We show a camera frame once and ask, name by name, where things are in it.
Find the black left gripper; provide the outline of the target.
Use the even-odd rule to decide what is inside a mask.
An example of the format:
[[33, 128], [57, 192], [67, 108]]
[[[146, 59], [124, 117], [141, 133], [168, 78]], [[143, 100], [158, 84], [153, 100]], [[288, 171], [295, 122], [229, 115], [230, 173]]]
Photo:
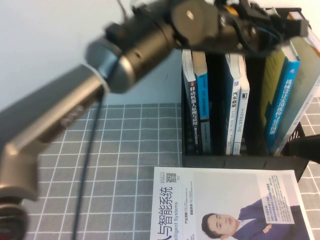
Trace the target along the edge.
[[260, 6], [217, 6], [216, 54], [270, 55], [292, 38], [309, 35], [309, 21], [267, 13]]

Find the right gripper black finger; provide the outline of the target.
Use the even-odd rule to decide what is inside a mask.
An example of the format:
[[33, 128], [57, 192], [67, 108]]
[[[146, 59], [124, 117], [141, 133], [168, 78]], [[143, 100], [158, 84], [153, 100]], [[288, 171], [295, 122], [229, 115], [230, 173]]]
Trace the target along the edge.
[[308, 149], [291, 149], [289, 151], [291, 156], [296, 156], [306, 160], [313, 161], [315, 163], [320, 163], [320, 150], [308, 150]]
[[310, 135], [293, 139], [289, 143], [290, 150], [313, 150], [320, 146], [320, 135]]

